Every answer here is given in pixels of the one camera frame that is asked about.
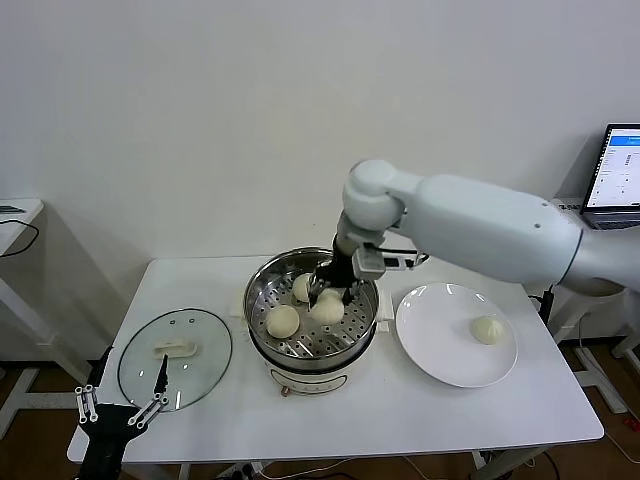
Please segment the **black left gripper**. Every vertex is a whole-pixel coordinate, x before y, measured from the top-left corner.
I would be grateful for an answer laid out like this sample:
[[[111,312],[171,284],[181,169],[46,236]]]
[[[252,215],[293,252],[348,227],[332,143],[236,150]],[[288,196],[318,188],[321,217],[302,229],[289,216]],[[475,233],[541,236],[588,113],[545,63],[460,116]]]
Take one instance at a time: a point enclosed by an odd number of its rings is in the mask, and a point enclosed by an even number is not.
[[[88,379],[75,388],[75,398],[81,429],[89,438],[79,469],[80,480],[116,480],[122,471],[127,444],[168,404],[165,393],[168,385],[168,355],[162,357],[153,396],[143,407],[133,405],[98,404],[100,386],[113,346],[108,346],[91,367]]]

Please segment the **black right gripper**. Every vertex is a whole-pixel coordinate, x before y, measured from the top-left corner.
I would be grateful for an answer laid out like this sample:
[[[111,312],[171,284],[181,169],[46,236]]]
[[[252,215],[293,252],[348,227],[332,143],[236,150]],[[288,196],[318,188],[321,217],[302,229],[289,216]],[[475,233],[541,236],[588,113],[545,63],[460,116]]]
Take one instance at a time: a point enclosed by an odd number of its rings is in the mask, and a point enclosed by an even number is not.
[[[308,281],[308,305],[313,307],[323,291],[323,283],[329,288],[344,289],[342,303],[348,306],[357,296],[358,283],[354,283],[352,257],[343,253],[336,241],[332,244],[332,257],[327,265],[319,267],[319,279],[310,277]]]

